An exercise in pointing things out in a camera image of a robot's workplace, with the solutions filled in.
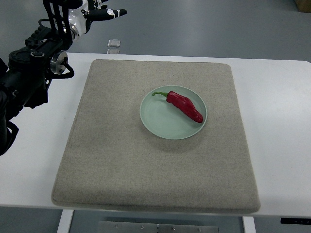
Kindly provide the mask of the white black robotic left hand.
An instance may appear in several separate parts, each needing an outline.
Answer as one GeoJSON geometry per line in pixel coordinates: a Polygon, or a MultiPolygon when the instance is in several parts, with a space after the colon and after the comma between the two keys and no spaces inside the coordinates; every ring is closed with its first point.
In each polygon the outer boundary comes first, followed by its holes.
{"type": "Polygon", "coordinates": [[[86,34],[93,22],[108,21],[127,14],[125,9],[109,9],[106,0],[83,0],[77,9],[69,10],[69,27],[72,40],[86,34]]]}

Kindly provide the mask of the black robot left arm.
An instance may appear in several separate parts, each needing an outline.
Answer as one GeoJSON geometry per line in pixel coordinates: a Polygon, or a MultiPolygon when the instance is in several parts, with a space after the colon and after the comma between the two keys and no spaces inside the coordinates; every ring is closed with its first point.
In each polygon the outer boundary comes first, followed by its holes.
{"type": "Polygon", "coordinates": [[[25,47],[9,54],[9,63],[0,63],[0,153],[13,144],[18,127],[10,120],[23,107],[35,108],[48,101],[53,78],[73,77],[68,58],[59,59],[78,36],[69,22],[71,11],[84,15],[85,0],[45,0],[50,27],[42,24],[25,40],[25,47]]]}

